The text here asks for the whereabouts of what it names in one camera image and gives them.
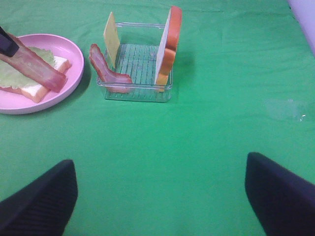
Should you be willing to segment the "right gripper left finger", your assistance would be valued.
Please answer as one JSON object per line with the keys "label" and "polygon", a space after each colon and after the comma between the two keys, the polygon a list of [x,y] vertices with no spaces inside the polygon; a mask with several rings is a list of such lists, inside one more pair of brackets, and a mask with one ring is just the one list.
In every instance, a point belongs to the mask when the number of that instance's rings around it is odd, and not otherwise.
{"label": "right gripper left finger", "polygon": [[63,160],[0,203],[2,236],[61,236],[78,197],[73,160]]}

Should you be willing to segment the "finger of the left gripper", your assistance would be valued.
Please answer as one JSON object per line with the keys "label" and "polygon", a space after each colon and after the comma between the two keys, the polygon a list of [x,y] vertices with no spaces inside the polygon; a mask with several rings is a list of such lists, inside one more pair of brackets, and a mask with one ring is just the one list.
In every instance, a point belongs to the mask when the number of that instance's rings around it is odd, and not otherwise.
{"label": "finger of the left gripper", "polygon": [[0,28],[0,53],[12,57],[18,50],[18,44],[2,28]]}

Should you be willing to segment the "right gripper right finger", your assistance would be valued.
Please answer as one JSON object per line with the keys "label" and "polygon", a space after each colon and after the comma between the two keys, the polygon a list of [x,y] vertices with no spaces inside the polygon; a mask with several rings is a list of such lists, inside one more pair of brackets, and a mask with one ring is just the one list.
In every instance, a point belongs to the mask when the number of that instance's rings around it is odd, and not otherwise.
{"label": "right gripper right finger", "polygon": [[315,186],[258,152],[247,157],[245,191],[268,236],[315,234]]}

